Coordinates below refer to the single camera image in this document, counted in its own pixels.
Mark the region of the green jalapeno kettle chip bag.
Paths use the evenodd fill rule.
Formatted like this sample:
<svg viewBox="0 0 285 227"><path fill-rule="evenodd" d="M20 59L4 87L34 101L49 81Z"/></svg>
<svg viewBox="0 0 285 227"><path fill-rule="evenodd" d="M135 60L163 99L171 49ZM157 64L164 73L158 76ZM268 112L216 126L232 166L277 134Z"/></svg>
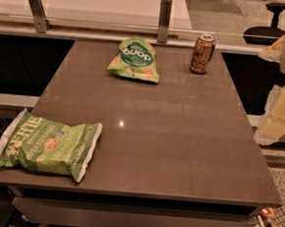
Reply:
<svg viewBox="0 0 285 227"><path fill-rule="evenodd" d="M36 117L25 108L0 139L0 167L21 165L29 171L72 176L86 173L102 124L67 124Z"/></svg>

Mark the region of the middle metal glass bracket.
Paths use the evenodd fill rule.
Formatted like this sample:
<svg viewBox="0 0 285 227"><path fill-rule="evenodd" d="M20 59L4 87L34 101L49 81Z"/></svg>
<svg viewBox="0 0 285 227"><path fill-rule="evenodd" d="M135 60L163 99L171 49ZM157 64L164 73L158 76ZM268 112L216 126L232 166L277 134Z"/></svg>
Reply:
<svg viewBox="0 0 285 227"><path fill-rule="evenodd" d="M166 43L169 33L169 21L173 0L160 0L157 42Z"/></svg>

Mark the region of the black office chair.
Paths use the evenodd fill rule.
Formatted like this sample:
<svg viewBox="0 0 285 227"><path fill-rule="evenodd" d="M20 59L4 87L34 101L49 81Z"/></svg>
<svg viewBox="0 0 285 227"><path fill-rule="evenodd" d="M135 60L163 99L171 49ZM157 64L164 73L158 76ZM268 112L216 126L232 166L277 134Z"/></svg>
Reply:
<svg viewBox="0 0 285 227"><path fill-rule="evenodd" d="M277 38L285 34L285 29L279 28L279 15L285 11L285 3L268 2L265 4L268 11L273 14L268 27L252 27L244 31L243 39L247 44L272 45Z"/></svg>

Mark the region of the left metal glass bracket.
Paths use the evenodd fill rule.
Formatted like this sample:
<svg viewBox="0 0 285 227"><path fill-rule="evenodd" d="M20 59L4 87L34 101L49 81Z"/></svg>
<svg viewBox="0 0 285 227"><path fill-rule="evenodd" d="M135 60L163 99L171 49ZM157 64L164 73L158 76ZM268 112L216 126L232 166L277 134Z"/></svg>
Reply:
<svg viewBox="0 0 285 227"><path fill-rule="evenodd" d="M37 33L46 33L50 28L50 24L45 17L42 0L28 0L30 6L34 28Z"/></svg>

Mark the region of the gold soda can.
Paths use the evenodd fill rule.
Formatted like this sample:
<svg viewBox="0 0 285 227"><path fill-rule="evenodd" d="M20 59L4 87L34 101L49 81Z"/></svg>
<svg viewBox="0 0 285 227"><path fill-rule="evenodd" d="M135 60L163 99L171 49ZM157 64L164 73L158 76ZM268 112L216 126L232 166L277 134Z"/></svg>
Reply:
<svg viewBox="0 0 285 227"><path fill-rule="evenodd" d="M216 41L211 34L204 33L197 39L190 64L192 72L197 74L207 72L207 66L212 59L215 46Z"/></svg>

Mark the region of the metal glass bracket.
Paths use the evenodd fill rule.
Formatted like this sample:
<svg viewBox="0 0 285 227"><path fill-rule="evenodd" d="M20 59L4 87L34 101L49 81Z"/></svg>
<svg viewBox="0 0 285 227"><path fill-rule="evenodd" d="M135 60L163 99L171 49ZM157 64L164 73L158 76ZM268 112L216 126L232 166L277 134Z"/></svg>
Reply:
<svg viewBox="0 0 285 227"><path fill-rule="evenodd" d="M157 42L166 43L169 33L169 21L173 0L160 0Z"/></svg>
<svg viewBox="0 0 285 227"><path fill-rule="evenodd" d="M34 28L37 33L46 33L50 28L50 24L45 17L42 0L28 0L30 6Z"/></svg>

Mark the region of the green dang chip bag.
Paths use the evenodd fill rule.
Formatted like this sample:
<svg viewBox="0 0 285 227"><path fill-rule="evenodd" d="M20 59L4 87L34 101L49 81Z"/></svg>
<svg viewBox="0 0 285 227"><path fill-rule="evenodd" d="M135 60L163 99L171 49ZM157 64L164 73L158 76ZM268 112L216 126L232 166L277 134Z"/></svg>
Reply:
<svg viewBox="0 0 285 227"><path fill-rule="evenodd" d="M145 38L132 36L119 44L119 51L107 68L110 73L144 82L159 82L156 51Z"/></svg>

